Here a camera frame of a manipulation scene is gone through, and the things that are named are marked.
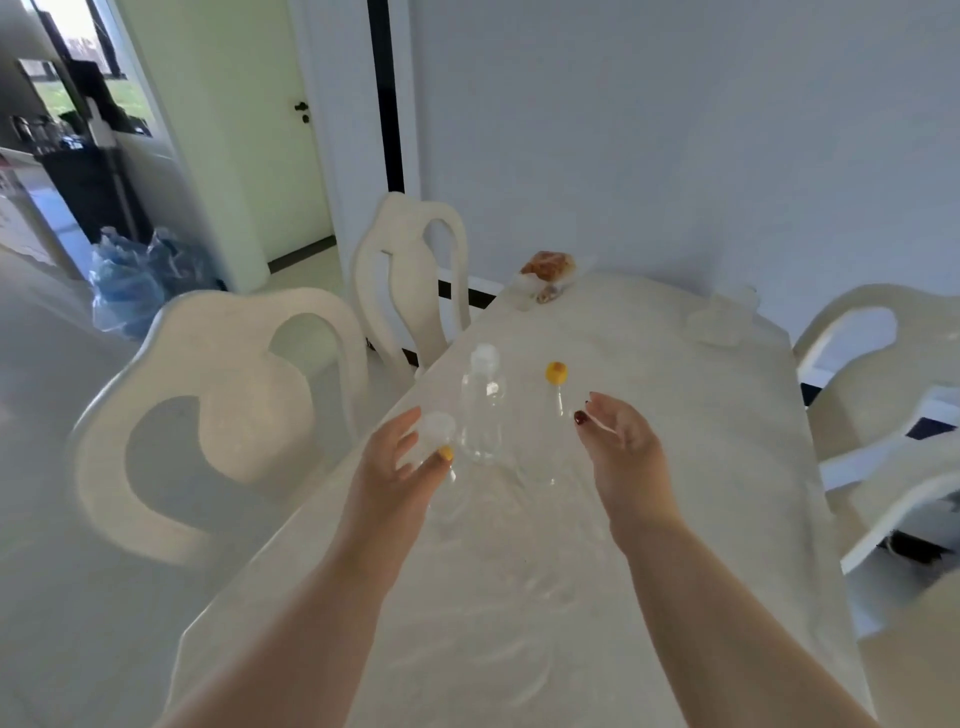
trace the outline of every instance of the hand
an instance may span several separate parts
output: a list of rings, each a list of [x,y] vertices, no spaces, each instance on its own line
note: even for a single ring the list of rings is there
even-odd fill
[[[396,463],[419,438],[404,434],[420,419],[414,407],[394,417],[370,437],[340,518],[331,553],[377,580],[384,594],[396,583],[407,554],[420,534],[426,507],[444,481],[453,450],[444,446],[419,468]]]
[[[643,415],[599,392],[590,392],[586,410],[573,419],[617,545],[645,522],[683,522],[660,439]]]

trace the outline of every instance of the door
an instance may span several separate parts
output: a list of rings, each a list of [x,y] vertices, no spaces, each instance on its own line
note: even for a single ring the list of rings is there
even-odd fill
[[[286,3],[189,6],[197,72],[267,260],[333,233]]]

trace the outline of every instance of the bottle cap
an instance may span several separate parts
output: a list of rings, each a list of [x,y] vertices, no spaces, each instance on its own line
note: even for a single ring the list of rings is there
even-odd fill
[[[422,428],[431,444],[451,443],[457,435],[457,423],[446,412],[427,412],[423,415]]]
[[[566,365],[562,361],[551,361],[546,367],[546,380],[559,387],[566,381]]]
[[[470,355],[470,370],[477,374],[493,376],[500,368],[500,352],[493,344],[477,344]]]

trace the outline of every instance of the grass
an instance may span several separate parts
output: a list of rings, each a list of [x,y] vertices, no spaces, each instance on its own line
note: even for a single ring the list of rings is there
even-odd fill
[[[35,86],[40,98],[43,99],[44,105],[51,113],[59,116],[66,111],[73,110],[73,103],[70,101],[63,84],[39,81],[35,83]],[[153,124],[154,116],[150,113],[147,98],[143,95],[139,85],[124,79],[107,79],[107,86],[117,106],[130,116],[139,116],[141,119],[145,119],[148,126]]]

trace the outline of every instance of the white bottle cap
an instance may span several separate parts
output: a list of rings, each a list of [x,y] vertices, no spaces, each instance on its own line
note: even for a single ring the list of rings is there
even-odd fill
[[[477,344],[470,355],[470,370],[476,374],[493,376],[500,368],[500,352],[493,344]]]
[[[431,445],[452,443],[457,436],[457,423],[446,412],[427,412],[423,415],[422,428]]]

